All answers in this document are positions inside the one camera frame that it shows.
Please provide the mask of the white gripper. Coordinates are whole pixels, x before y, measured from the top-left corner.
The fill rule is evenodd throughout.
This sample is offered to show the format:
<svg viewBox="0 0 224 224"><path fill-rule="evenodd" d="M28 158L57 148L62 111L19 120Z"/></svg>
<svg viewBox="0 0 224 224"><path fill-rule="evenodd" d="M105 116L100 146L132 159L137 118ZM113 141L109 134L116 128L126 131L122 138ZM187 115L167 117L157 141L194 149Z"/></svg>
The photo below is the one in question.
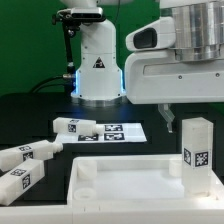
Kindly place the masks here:
<svg viewBox="0 0 224 224"><path fill-rule="evenodd" d="M125 62L125 85L133 104L159 104L172 133L175 116L167 103L224 101L224 58L179 62L173 50L132 53Z"/></svg>

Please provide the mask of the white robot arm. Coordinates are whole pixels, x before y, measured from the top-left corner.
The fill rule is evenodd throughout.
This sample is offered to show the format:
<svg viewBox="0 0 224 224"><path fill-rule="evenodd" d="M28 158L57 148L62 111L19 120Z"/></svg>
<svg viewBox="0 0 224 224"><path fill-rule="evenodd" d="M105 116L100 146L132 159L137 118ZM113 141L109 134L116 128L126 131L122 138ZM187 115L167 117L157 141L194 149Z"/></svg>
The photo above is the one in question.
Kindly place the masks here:
<svg viewBox="0 0 224 224"><path fill-rule="evenodd" d="M158 20L126 37L125 80L115 59L115 27L102 7L116 0L61 0L57 12L71 38L83 34L82 64L71 97L109 105L121 87L133 104L156 104L172 123L173 103L224 102L224 0L159 0Z"/></svg>

